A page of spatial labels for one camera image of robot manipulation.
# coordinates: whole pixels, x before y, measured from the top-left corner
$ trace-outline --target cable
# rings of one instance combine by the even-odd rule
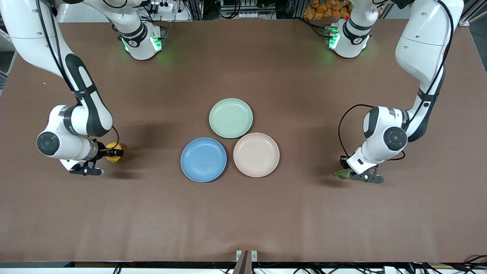
[[[472,262],[474,262],[474,261],[476,261],[476,260],[478,260],[478,259],[482,259],[482,258],[487,258],[487,255],[481,255],[481,256],[477,256],[477,257],[475,257],[475,258],[473,258],[473,259],[470,259],[470,260],[468,260],[468,261],[465,261],[465,262],[464,262],[464,264],[472,263]]]
[[[394,159],[388,159],[387,161],[399,161],[399,160],[406,158],[406,153],[404,152],[404,150],[401,150],[401,153],[402,153],[402,157],[394,158]]]
[[[301,22],[304,22],[305,24],[307,24],[310,27],[314,27],[314,28],[317,28],[317,29],[325,29],[324,26],[318,26],[318,25],[312,24],[309,20],[304,19],[304,18],[301,18],[301,17],[293,17],[292,19],[298,19],[298,20],[300,20]]]
[[[298,273],[299,270],[304,270],[304,271],[306,271],[306,273],[311,274],[311,272],[309,272],[306,268],[298,268],[298,269],[296,269],[296,271],[293,272],[293,274]]]
[[[443,65],[445,64],[445,61],[447,59],[448,51],[450,51],[450,45],[451,45],[451,41],[453,39],[453,17],[451,16],[451,12],[448,9],[448,7],[445,5],[445,3],[443,3],[441,0],[437,0],[437,2],[445,9],[446,13],[448,14],[448,18],[450,20],[450,39],[449,39],[448,44],[447,44],[445,51],[443,53],[443,60],[441,61],[440,67],[438,68],[438,71],[436,72],[436,75],[434,76],[433,81],[431,82],[430,87],[428,88],[428,90],[426,91],[425,94],[430,93],[431,88],[433,87],[434,83],[436,82],[436,79],[438,78],[440,71],[442,70]],[[419,104],[418,108],[414,112],[414,115],[412,116],[410,121],[412,121],[416,117],[416,115],[418,114],[419,110],[421,109],[421,106],[423,105],[423,103],[424,103],[424,100],[421,100],[421,104]]]
[[[59,69],[59,72],[61,73],[61,75],[62,75],[64,81],[66,82],[66,84],[68,85],[68,87],[71,90],[73,90],[73,86],[71,85],[71,82],[69,82],[68,77],[66,76],[66,71],[64,70],[64,67],[61,67],[61,65],[59,64],[59,62],[57,60],[58,58],[61,59],[61,56],[59,55],[59,57],[56,58],[53,46],[51,45],[51,40],[49,39],[49,35],[47,34],[47,28],[46,28],[46,25],[44,23],[44,16],[42,15],[42,10],[40,8],[40,0],[36,1],[36,5],[37,5],[37,11],[39,13],[40,24],[41,24],[42,30],[45,34],[47,45],[49,47],[49,50],[51,51],[51,55],[54,58],[54,63],[56,64],[57,68]],[[53,25],[53,27],[54,27],[54,32],[56,33],[56,25]]]
[[[187,9],[187,13],[188,13],[189,15],[191,15],[191,19],[192,19],[192,20],[194,20],[194,19],[196,18],[196,16],[194,15],[194,12],[198,13],[198,11],[195,11],[195,10],[193,10],[192,8],[190,8],[190,7],[188,6],[188,4],[187,4],[187,3],[186,3],[184,0],[183,0],[183,4],[184,4],[184,6],[185,6],[185,7],[186,7],[186,9]]]
[[[350,158],[350,156],[348,155],[347,153],[347,150],[345,149],[345,146],[343,146],[343,142],[341,141],[341,134],[340,134],[340,128],[341,128],[341,123],[343,121],[343,118],[345,118],[345,116],[347,115],[347,113],[349,113],[352,109],[356,108],[356,107],[369,107],[369,108],[373,108],[373,106],[371,105],[365,105],[365,104],[357,104],[351,108],[349,108],[345,114],[343,114],[343,116],[341,117],[340,119],[340,123],[338,123],[338,139],[340,141],[340,145],[341,145],[341,148],[343,149],[343,152],[345,153],[345,155],[347,156],[347,158]]]
[[[118,134],[118,130],[117,130],[117,129],[116,129],[114,126],[112,126],[112,128],[113,128],[113,130],[115,130],[115,133],[117,134],[117,143],[116,143],[116,144],[115,144],[113,147],[109,147],[109,148],[100,149],[100,151],[101,151],[101,152],[103,152],[103,151],[108,151],[108,150],[110,150],[110,149],[114,149],[115,147],[117,147],[117,145],[118,145],[118,144],[119,144],[119,142],[120,142],[120,135]]]
[[[146,10],[147,15],[149,16],[149,20],[150,20],[150,22],[151,22],[151,23],[154,23],[154,20],[152,19],[152,15],[150,15],[150,13],[149,13],[149,11],[147,10],[147,8],[146,8],[145,6],[142,6],[142,7],[143,7],[143,8]]]
[[[433,271],[435,271],[437,274],[443,274],[443,273],[439,272],[438,270],[436,270],[436,268],[432,267],[432,266],[431,266],[429,263],[423,263],[423,265],[425,265],[425,266],[427,266],[427,267],[431,268],[431,269],[432,269]]]
[[[120,272],[122,272],[122,266],[123,266],[122,263],[118,263],[115,269],[113,270],[113,274],[120,274]]]
[[[233,18],[235,18],[235,17],[236,17],[236,16],[239,14],[239,12],[240,12],[240,7],[241,7],[240,0],[236,0],[236,1],[235,1],[235,9],[233,10],[232,15],[230,15],[229,17],[225,17],[225,16],[223,16],[223,15],[221,15],[221,14],[220,14],[220,16],[221,16],[222,18],[225,18],[225,19],[233,19]]]
[[[58,56],[58,60],[59,60],[59,65],[61,66],[64,74],[66,74],[66,70],[64,69],[64,64],[62,63],[61,46],[59,45],[59,37],[57,36],[56,22],[54,21],[54,15],[53,15],[53,12],[51,9],[49,9],[49,12],[50,12],[49,14],[51,15],[51,23],[52,23],[53,29],[54,29],[54,37],[56,38],[56,47],[57,47],[57,56]]]
[[[102,0],[102,1],[105,3],[105,5],[109,6],[110,8],[114,8],[114,9],[121,9],[121,8],[125,7],[125,5],[127,5],[127,2],[128,2],[128,0],[125,0],[125,3],[123,5],[121,5],[119,7],[115,7],[115,6],[108,4],[105,0]]]

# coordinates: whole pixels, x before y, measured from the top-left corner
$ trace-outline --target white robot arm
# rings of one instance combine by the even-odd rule
[[[86,0],[112,20],[122,37],[127,39],[129,52],[134,58],[148,59],[157,52],[153,39],[158,37],[153,34],[158,34],[159,27],[142,23],[127,2],[124,7],[113,8],[105,7],[105,2]],[[129,2],[140,4],[136,0]],[[51,4],[51,0],[0,1],[0,12],[17,52],[32,65],[64,78],[76,97],[77,104],[52,109],[46,128],[37,137],[37,148],[44,155],[59,159],[71,173],[101,175],[103,170],[93,168],[96,160],[103,156],[122,156],[123,151],[107,149],[101,142],[88,137],[101,137],[110,131],[112,115],[83,61],[64,41]]]
[[[354,9],[350,18],[334,25],[339,34],[329,42],[332,50],[346,58],[357,56],[366,47],[370,29],[378,16],[372,0],[351,2]],[[425,133],[445,77],[443,64],[449,42],[462,10],[462,0],[415,0],[412,3],[411,18],[399,39],[395,56],[401,68],[419,80],[416,101],[409,110],[379,106],[366,114],[363,133],[367,140],[347,159],[357,174],[396,156],[408,142]]]

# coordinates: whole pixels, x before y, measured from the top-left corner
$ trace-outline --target brown table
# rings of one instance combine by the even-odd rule
[[[164,53],[136,61],[108,24],[64,24],[126,149],[106,176],[69,174],[41,155],[50,110],[72,104],[61,78],[18,58],[0,99],[0,260],[463,261],[487,253],[487,76],[467,28],[454,35],[442,95],[407,157],[380,165],[383,184],[333,177],[343,153],[337,126],[352,105],[407,109],[418,81],[394,50],[405,20],[379,20],[355,59],[328,52],[299,21],[175,23]],[[232,158],[215,182],[179,166],[184,146],[236,139],[208,124],[214,103],[253,109],[250,132],[280,146],[277,170],[241,174]],[[366,109],[344,120],[352,152]],[[101,138],[115,140],[114,133]]]

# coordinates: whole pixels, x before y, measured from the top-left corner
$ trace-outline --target pink plate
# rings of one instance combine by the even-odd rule
[[[250,133],[242,137],[233,150],[237,168],[250,177],[271,174],[279,163],[279,147],[263,133]]]

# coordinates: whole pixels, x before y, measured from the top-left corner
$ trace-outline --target black band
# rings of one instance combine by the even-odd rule
[[[343,34],[345,35],[346,38],[348,38],[348,40],[350,40],[350,43],[352,43],[353,45],[359,45],[360,43],[362,43],[362,41],[364,41],[364,39],[369,35],[370,32],[360,36],[355,35],[351,33],[350,30],[348,30],[347,28],[348,21],[350,20],[345,21],[345,23],[343,24]]]
[[[139,32],[142,31],[142,29],[144,28],[144,24],[142,23],[142,21],[140,21],[140,26],[137,28],[137,30],[135,31],[132,31],[130,33],[123,33],[121,31],[119,31],[119,33],[123,36],[123,37],[132,37],[132,36],[136,36]]]
[[[357,24],[355,24],[353,21],[352,21],[352,18],[348,18],[347,20],[348,22],[350,22],[350,25],[354,28],[356,28],[357,30],[370,30],[374,25],[372,26],[368,26],[368,27],[364,27],[364,26],[359,26]]]
[[[64,111],[64,117],[63,117],[63,123],[64,127],[74,135],[79,135],[78,132],[75,131],[75,128],[73,127],[73,124],[71,123],[71,114],[73,114],[73,109],[77,107],[78,105],[72,105],[70,106],[67,110]]]
[[[76,98],[83,98],[86,96],[90,96],[91,93],[97,91],[96,86],[93,84],[85,89],[82,89],[80,91],[72,90],[71,93],[76,97]]]
[[[424,94],[421,89],[418,90],[418,97],[421,98],[423,102],[436,102],[438,100],[439,94],[427,95]]]
[[[142,32],[135,37],[128,38],[122,34],[122,37],[123,37],[123,40],[125,41],[125,43],[132,48],[138,47],[140,45],[140,42],[142,42],[147,37],[147,32],[148,32],[147,26],[145,24],[141,24],[141,27],[142,27]]]

